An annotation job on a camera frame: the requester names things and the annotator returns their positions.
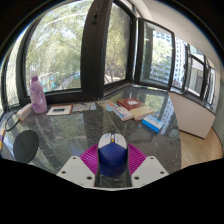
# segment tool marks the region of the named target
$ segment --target white box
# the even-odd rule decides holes
[[[31,113],[31,111],[32,111],[32,103],[29,103],[25,107],[20,109],[16,113],[16,115],[19,118],[19,120],[24,121],[28,117],[28,115]]]

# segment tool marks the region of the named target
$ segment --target wall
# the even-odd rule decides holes
[[[220,83],[220,95],[219,95],[219,103],[216,109],[216,119],[213,124],[213,128],[218,134],[222,147],[224,147],[224,83]]]
[[[177,93],[170,92],[169,96],[173,103],[179,129],[205,138],[215,120],[215,115]]]

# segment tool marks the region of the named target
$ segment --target red book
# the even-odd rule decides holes
[[[121,100],[117,101],[117,104],[119,106],[125,107],[129,111],[132,110],[132,109],[136,109],[136,108],[145,106],[144,103],[137,100],[136,98],[121,99]]]

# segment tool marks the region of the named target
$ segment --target notebook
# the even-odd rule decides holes
[[[124,107],[114,107],[113,111],[122,121],[133,118],[133,114]]]
[[[143,107],[145,106],[144,103],[137,100],[136,98],[127,98],[127,99],[121,99],[117,101],[117,104],[119,106],[125,107],[127,110],[132,110],[135,108]]]
[[[154,110],[152,108],[150,108],[149,106],[144,106],[144,107],[139,107],[139,108],[136,108],[136,109],[132,109],[132,110],[130,110],[130,112],[133,114],[134,119],[136,121],[142,120],[147,115],[153,115],[154,114]]]

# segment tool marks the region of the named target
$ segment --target book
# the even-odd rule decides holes
[[[139,107],[139,108],[136,108],[136,109],[132,109],[132,110],[130,110],[130,112],[133,114],[134,119],[136,121],[142,120],[147,115],[153,115],[154,114],[154,110],[152,108],[150,108],[149,106],[144,106],[144,107]]]
[[[64,115],[72,112],[72,104],[52,106],[47,115]]]
[[[83,111],[83,110],[96,110],[96,105],[94,102],[91,103],[78,103],[73,105],[72,112]]]
[[[130,113],[124,107],[114,107],[113,111],[122,121],[126,121],[126,120],[129,120],[129,119],[133,118],[133,114]]]
[[[164,123],[155,117],[148,115],[147,117],[143,118],[142,124],[146,125],[147,127],[151,128],[156,133],[159,133],[161,128],[163,127]]]
[[[127,110],[132,110],[139,107],[144,107],[145,104],[141,101],[137,100],[136,98],[127,98],[127,99],[120,99],[117,101],[119,106],[125,107]]]

